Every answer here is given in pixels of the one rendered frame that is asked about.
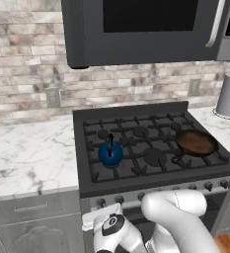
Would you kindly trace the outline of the grey wall outlet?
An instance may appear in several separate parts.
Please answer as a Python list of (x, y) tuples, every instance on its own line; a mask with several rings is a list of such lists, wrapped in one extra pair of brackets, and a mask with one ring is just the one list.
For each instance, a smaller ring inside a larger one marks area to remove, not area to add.
[(57, 108), (60, 106), (60, 94), (57, 88), (48, 88), (45, 90), (47, 106)]
[(200, 80), (199, 79), (192, 79), (190, 81), (190, 87), (188, 90), (188, 96), (197, 96), (199, 92), (199, 85), (200, 85)]

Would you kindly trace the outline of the grey drawer front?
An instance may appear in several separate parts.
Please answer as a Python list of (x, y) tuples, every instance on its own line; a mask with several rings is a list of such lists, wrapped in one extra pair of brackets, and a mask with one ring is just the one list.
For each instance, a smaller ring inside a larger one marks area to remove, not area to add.
[[(14, 208), (32, 207), (48, 203), (48, 207), (37, 211), (14, 212)], [(0, 226), (23, 221), (48, 218), (80, 211), (77, 191), (39, 195), (15, 200), (0, 201)]]

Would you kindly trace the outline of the brown frying pan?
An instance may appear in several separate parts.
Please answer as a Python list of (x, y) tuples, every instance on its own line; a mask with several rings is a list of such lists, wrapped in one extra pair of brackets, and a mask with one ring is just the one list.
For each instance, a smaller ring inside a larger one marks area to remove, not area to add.
[(179, 130), (176, 144), (180, 152), (172, 158), (175, 164), (185, 155), (206, 157), (218, 150), (218, 141), (211, 134), (198, 129)]

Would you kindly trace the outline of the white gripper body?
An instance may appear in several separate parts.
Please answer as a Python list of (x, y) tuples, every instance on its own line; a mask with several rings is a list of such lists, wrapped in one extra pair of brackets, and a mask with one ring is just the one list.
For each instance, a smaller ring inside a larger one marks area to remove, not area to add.
[(122, 214), (121, 204), (116, 203), (99, 210), (85, 213), (82, 216), (82, 230), (88, 231), (93, 229), (98, 222), (104, 222), (112, 213)]

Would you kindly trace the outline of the dark grey microwave oven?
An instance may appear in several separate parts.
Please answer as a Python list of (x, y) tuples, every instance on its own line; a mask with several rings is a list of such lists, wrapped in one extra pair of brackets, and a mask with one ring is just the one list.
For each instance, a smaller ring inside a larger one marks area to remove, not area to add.
[(61, 0), (66, 55), (89, 66), (230, 61), (230, 0), (205, 47), (218, 0)]

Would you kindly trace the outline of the dark grey gas stove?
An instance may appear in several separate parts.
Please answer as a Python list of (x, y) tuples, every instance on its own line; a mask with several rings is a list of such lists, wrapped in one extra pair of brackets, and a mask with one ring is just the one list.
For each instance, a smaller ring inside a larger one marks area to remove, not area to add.
[[(100, 208), (123, 196), (125, 207), (137, 205), (139, 193), (185, 189), (196, 185), (203, 193), (226, 193), (222, 180), (230, 185), (230, 152), (219, 145), (206, 157), (185, 155), (177, 164), (172, 158), (180, 152), (176, 144), (179, 130), (204, 127), (188, 112), (187, 102), (82, 110), (73, 113), (80, 197)], [(99, 148), (114, 135), (123, 151), (117, 166), (105, 166)], [(211, 182), (207, 191), (204, 184)]]

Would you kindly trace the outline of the grey cupboard door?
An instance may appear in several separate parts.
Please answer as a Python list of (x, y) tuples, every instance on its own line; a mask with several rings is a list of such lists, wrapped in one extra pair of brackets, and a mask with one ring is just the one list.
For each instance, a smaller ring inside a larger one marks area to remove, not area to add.
[(7, 253), (85, 253), (79, 213), (0, 226), (0, 237)]

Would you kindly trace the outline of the white paper towel roll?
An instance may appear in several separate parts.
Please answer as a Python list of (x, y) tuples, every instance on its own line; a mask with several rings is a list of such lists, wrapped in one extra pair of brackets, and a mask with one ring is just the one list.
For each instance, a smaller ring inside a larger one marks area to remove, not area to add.
[(219, 118), (230, 120), (230, 73), (224, 76), (217, 106), (213, 113)]

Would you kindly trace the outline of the dark oven door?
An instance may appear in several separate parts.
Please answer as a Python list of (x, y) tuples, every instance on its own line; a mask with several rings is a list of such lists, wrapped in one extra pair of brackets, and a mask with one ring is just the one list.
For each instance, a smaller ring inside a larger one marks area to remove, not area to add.
[[(218, 193), (205, 196), (207, 201), (207, 209), (206, 213), (202, 215), (200, 219), (208, 231), (211, 231), (225, 197), (226, 193)], [(144, 242), (148, 241), (151, 238), (155, 224), (144, 217), (141, 211), (141, 207), (125, 209), (123, 211), (123, 215), (139, 229)]]

